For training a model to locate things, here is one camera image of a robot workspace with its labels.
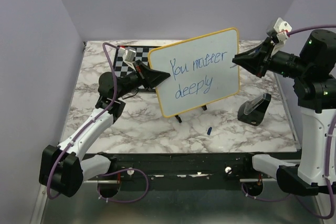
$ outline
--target checkered board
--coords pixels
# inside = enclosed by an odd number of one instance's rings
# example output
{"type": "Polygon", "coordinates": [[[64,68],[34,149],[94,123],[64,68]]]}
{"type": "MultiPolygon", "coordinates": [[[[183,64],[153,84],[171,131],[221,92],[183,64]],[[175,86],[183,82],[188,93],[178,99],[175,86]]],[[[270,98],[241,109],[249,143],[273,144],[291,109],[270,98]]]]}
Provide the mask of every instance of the checkered board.
{"type": "MultiPolygon", "coordinates": [[[[128,46],[123,45],[124,47],[132,47],[137,50],[136,56],[134,61],[141,60],[145,65],[149,66],[148,64],[148,52],[157,47],[149,47],[149,46],[128,46]]],[[[114,70],[115,75],[118,77],[124,77],[129,73],[133,72],[134,70],[130,68],[125,62],[122,61],[122,57],[118,57],[118,52],[114,55],[114,70]]],[[[144,86],[139,87],[140,92],[154,92],[155,89],[146,90],[144,86]]]]}

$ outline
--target small black object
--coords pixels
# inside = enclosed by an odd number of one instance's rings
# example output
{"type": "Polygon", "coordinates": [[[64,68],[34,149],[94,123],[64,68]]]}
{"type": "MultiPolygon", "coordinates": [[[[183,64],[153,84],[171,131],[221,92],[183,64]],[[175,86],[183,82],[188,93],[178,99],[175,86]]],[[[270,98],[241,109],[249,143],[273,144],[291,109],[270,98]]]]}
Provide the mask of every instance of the small black object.
{"type": "Polygon", "coordinates": [[[264,93],[253,100],[244,102],[238,110],[238,120],[258,126],[264,119],[271,95],[264,93]]]}
{"type": "Polygon", "coordinates": [[[212,127],[210,127],[209,129],[208,129],[208,132],[207,132],[207,134],[210,136],[210,134],[211,134],[211,130],[212,130],[212,127]]]}
{"type": "Polygon", "coordinates": [[[179,117],[179,115],[176,115],[175,118],[178,120],[179,123],[182,123],[182,119],[179,117]]]}

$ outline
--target screw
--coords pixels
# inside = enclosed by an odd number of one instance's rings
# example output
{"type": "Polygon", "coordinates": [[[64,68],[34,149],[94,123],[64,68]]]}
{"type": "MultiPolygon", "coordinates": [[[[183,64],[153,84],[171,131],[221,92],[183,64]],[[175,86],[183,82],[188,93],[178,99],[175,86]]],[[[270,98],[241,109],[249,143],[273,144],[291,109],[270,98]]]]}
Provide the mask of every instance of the screw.
{"type": "Polygon", "coordinates": [[[225,173],[227,173],[227,174],[231,174],[232,173],[232,169],[231,169],[231,167],[226,167],[225,168],[225,173]]]}

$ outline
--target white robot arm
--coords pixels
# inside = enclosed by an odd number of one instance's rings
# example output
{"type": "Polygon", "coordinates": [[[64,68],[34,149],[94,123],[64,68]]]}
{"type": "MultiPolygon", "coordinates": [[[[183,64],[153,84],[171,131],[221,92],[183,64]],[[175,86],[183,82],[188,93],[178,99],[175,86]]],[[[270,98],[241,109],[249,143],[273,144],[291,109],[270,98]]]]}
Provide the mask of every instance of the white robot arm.
{"type": "Polygon", "coordinates": [[[170,76],[169,73],[150,69],[139,60],[131,62],[134,57],[127,54],[135,55],[132,48],[120,48],[119,52],[123,52],[123,59],[132,64],[135,71],[122,78],[116,77],[116,89],[112,72],[103,73],[99,78],[99,100],[86,122],[68,139],[58,146],[47,146],[42,153],[39,182],[47,186],[50,198],[53,198],[50,189],[71,197],[85,180],[114,169],[114,160],[104,153],[84,161],[83,158],[100,134],[121,115],[125,103],[118,98],[140,86],[155,88],[170,76]]]}
{"type": "Polygon", "coordinates": [[[330,185],[332,191],[336,189],[333,185],[335,141],[331,141],[336,123],[336,80],[329,75],[336,63],[336,34],[324,29],[312,31],[298,57],[279,51],[293,33],[290,31],[287,22],[277,19],[261,45],[233,59],[233,63],[260,78],[267,70],[293,78],[301,108],[300,164],[284,163],[260,154],[253,156],[253,168],[275,178],[287,193],[301,196],[330,193],[330,185]]]}

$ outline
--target purple cable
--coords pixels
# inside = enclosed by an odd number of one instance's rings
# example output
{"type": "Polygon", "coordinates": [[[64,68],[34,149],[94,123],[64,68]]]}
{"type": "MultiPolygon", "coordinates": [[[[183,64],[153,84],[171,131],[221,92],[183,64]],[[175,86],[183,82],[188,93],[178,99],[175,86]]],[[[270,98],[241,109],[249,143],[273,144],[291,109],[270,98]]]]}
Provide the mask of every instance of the purple cable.
{"type": "Polygon", "coordinates": [[[248,197],[250,199],[259,200],[259,201],[262,201],[262,202],[280,202],[280,201],[284,201],[284,200],[288,199],[291,196],[291,194],[288,194],[287,196],[285,196],[284,198],[281,198],[281,199],[260,199],[260,198],[254,197],[252,195],[249,195],[248,192],[247,192],[247,186],[244,183],[242,183],[241,186],[242,186],[241,190],[243,191],[243,193],[245,194],[246,197],[248,197]]]}
{"type": "MultiPolygon", "coordinates": [[[[106,55],[107,61],[108,61],[109,65],[110,65],[111,72],[112,72],[113,87],[114,87],[114,88],[113,88],[113,98],[112,98],[111,102],[109,103],[109,105],[108,105],[104,110],[102,110],[97,116],[95,116],[91,121],[89,121],[87,124],[85,124],[85,125],[83,126],[83,128],[81,128],[81,129],[78,131],[78,133],[77,133],[77,134],[73,137],[73,139],[72,139],[72,142],[73,142],[73,143],[74,143],[74,142],[77,140],[77,138],[83,133],[83,131],[86,130],[87,127],[89,127],[93,122],[95,122],[97,118],[99,118],[101,115],[103,115],[103,114],[106,112],[106,110],[108,110],[108,109],[113,105],[113,103],[115,102],[115,100],[116,100],[116,98],[117,98],[117,89],[116,89],[116,87],[117,87],[117,77],[115,76],[116,73],[114,72],[113,64],[112,64],[112,61],[111,61],[111,59],[110,59],[109,53],[108,53],[107,50],[106,50],[106,46],[113,47],[113,48],[115,48],[115,49],[117,49],[117,50],[118,50],[119,48],[118,48],[118,46],[112,45],[112,44],[107,43],[107,42],[104,42],[104,43],[102,44],[102,46],[103,46],[104,53],[105,53],[105,55],[106,55]]],[[[60,193],[57,193],[57,194],[54,195],[54,196],[51,195],[51,192],[50,192],[50,189],[51,189],[51,188],[50,188],[50,187],[51,187],[51,181],[52,181],[52,177],[53,177],[53,175],[54,175],[54,173],[55,173],[57,164],[60,162],[60,160],[62,159],[62,157],[64,156],[64,154],[69,150],[69,148],[70,148],[71,146],[72,146],[72,143],[69,143],[69,144],[64,148],[64,150],[63,150],[63,151],[61,152],[61,154],[58,156],[58,158],[56,159],[56,161],[54,162],[54,164],[53,164],[53,166],[52,166],[52,168],[51,168],[51,170],[50,170],[50,174],[49,174],[48,182],[47,182],[47,196],[48,196],[49,199],[56,199],[56,198],[60,195],[60,193]]]]}
{"type": "Polygon", "coordinates": [[[145,174],[143,171],[139,170],[139,169],[128,168],[128,169],[118,170],[118,171],[116,171],[116,172],[114,172],[114,173],[102,174],[102,175],[100,175],[100,176],[102,176],[102,177],[112,176],[112,175],[115,175],[115,174],[118,174],[118,173],[127,172],[128,170],[134,170],[134,171],[136,171],[136,172],[141,173],[141,174],[144,176],[145,180],[146,180],[146,189],[145,189],[145,192],[144,192],[139,198],[132,199],[132,200],[117,200],[117,199],[111,199],[111,198],[104,198],[104,197],[101,196],[101,194],[100,194],[100,187],[98,187],[98,188],[97,188],[97,192],[98,192],[98,194],[99,194],[99,198],[102,198],[102,199],[104,199],[104,200],[111,201],[111,202],[116,202],[116,203],[133,203],[133,202],[136,202],[136,201],[142,199],[143,197],[145,197],[145,195],[146,195],[147,192],[148,192],[149,181],[148,181],[148,178],[147,178],[146,174],[145,174]]]}
{"type": "Polygon", "coordinates": [[[297,34],[297,33],[300,33],[302,31],[309,31],[309,30],[321,29],[321,28],[336,28],[336,25],[331,24],[331,25],[308,26],[308,27],[304,27],[304,28],[300,28],[300,29],[290,31],[290,32],[287,33],[287,35],[291,36],[293,34],[297,34]]]}

